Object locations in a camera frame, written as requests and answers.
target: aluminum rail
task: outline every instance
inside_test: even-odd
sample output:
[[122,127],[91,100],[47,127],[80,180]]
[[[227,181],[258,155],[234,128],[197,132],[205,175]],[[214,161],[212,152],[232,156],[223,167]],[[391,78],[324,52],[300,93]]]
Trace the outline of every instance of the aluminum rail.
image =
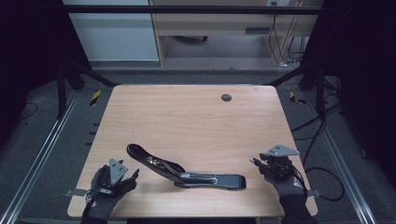
[[[311,111],[314,113],[315,116],[317,116],[318,113],[315,109],[312,96],[307,93],[305,93],[304,96],[308,102],[309,107],[311,108]],[[329,147],[329,153],[332,157],[332,161],[334,162],[334,166],[338,174],[340,175],[340,179],[346,187],[346,193],[349,196],[353,207],[355,208],[359,220],[362,224],[376,224],[377,222],[375,220],[373,212],[370,209],[370,206],[366,202],[358,183],[356,182],[353,174],[349,170],[347,163],[344,161],[340,149],[335,144],[335,141],[332,138],[332,134],[330,133],[329,129],[327,129],[327,127],[324,127],[323,129],[323,137]]]
[[234,7],[234,6],[41,6],[44,10],[67,13],[176,13],[176,14],[276,14],[324,15],[342,13],[341,8],[324,7]]
[[0,216],[0,223],[13,224],[17,220],[20,211],[29,197],[29,194],[33,190],[35,182],[37,181],[44,165],[46,164],[46,161],[50,156],[50,153],[56,144],[56,141],[58,140],[58,137],[60,136],[62,129],[64,128],[64,125],[66,124],[74,108],[74,105],[76,104],[78,94],[78,91],[72,91],[68,101],[68,107],[66,108],[64,115],[60,119],[57,119],[53,125],[52,130],[50,131],[45,143],[35,158],[35,161],[33,162],[29,172],[21,183],[18,192],[15,194],[6,211],[2,214],[2,216]]

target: gray floor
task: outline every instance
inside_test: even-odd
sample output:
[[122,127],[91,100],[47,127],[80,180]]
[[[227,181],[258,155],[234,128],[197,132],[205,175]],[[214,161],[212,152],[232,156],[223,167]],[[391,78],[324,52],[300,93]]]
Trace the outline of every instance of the gray floor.
[[[268,54],[259,37],[236,38],[210,36],[207,42],[195,38],[171,38],[168,45],[165,64],[141,65],[135,70],[125,67],[98,67],[97,72],[112,81],[122,84],[253,84],[261,85],[280,77],[292,69],[272,66]],[[20,223],[78,223],[78,219],[67,215],[69,198],[63,196],[66,188],[73,188],[90,150],[97,126],[106,108],[111,88],[105,87],[89,77],[83,76],[86,86],[83,91],[70,91],[70,97],[76,97],[76,103],[67,122],[62,128],[51,153],[40,170],[32,191],[19,213]],[[313,91],[300,91],[299,77],[277,87],[279,99],[285,110],[290,128],[295,128],[315,117],[310,104],[300,105],[290,101],[290,91],[297,99],[311,102],[315,99]],[[101,90],[102,94],[96,106],[89,106],[93,93]],[[56,83],[51,82],[30,92],[28,102],[37,105],[37,111],[27,119],[22,119],[15,127],[14,133],[0,151],[0,211],[3,214],[14,195],[35,162],[54,123],[57,114]],[[327,107],[338,103],[336,97],[328,97]],[[35,106],[28,104],[21,117],[28,117],[35,111]],[[305,168],[319,166],[341,175],[333,148],[329,145],[331,135],[337,150],[346,163],[346,168],[356,182],[358,190],[367,203],[369,212],[376,223],[396,223],[396,192],[382,175],[375,161],[361,157],[360,145],[350,130],[345,117],[334,110],[328,114],[326,130],[323,131],[312,147]],[[293,137],[302,156],[306,153],[311,137],[318,129],[315,122]],[[328,197],[337,197],[340,187],[330,175],[321,171],[308,173],[311,186],[319,189]],[[359,207],[354,199],[356,195],[347,193],[336,203],[317,198],[320,223],[361,223]],[[262,223],[276,223],[274,218],[264,218]]]

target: black curtain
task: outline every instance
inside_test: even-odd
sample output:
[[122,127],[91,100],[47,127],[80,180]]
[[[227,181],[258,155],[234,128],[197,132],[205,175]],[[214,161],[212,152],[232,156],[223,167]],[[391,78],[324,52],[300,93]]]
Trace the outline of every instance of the black curtain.
[[[42,9],[62,0],[0,2],[0,146],[25,107],[26,95],[56,79],[60,63],[74,61],[91,69],[67,13]],[[67,70],[69,77],[78,71]]]
[[[325,59],[320,66],[325,75],[340,78],[340,99],[363,152],[377,160],[396,188],[396,1],[345,2],[325,1],[327,7],[344,5],[348,13],[318,17],[303,63],[327,36],[333,37],[320,54]],[[305,75],[314,77],[315,72]]]

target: robotic hand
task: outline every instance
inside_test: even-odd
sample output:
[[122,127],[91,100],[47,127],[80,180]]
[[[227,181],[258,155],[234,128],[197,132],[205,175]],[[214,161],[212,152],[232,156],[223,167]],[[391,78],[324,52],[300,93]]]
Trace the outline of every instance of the robotic hand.
[[293,155],[299,155],[299,152],[288,147],[276,145],[265,153],[260,154],[260,158],[266,164],[255,158],[250,161],[259,167],[260,173],[264,175],[266,181],[275,187],[279,197],[300,194],[306,198],[307,190],[303,177],[288,157]]
[[85,197],[87,206],[83,213],[84,217],[102,220],[107,220],[110,217],[113,208],[121,198],[127,192],[135,189],[137,185],[139,169],[134,172],[132,177],[122,180],[127,170],[122,165],[122,161],[110,159],[110,166],[104,165],[96,172],[91,182],[91,189],[88,190]]

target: black glove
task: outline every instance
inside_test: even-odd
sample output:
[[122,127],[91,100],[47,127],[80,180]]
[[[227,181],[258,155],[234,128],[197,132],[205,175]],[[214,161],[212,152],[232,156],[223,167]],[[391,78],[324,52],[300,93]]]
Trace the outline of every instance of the black glove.
[[[97,178],[103,177],[103,175],[101,175],[102,172],[108,172],[108,166],[104,166],[96,172],[92,180],[92,189],[97,189]],[[113,193],[97,193],[96,196],[92,198],[90,202],[88,202],[87,207],[84,211],[84,215],[88,217],[96,217],[102,220],[107,220],[110,217],[110,214],[113,211],[114,207],[121,200],[121,198],[127,192],[135,189],[137,185],[136,179],[138,176],[139,169],[134,172],[131,178],[122,180],[119,184],[113,187],[111,189]]]
[[264,178],[275,187],[279,198],[284,195],[290,194],[304,195],[304,183],[300,181],[302,180],[302,178],[298,172],[295,171],[294,173],[295,175],[291,175],[285,180],[275,181],[274,179],[268,178],[267,176],[265,176]]

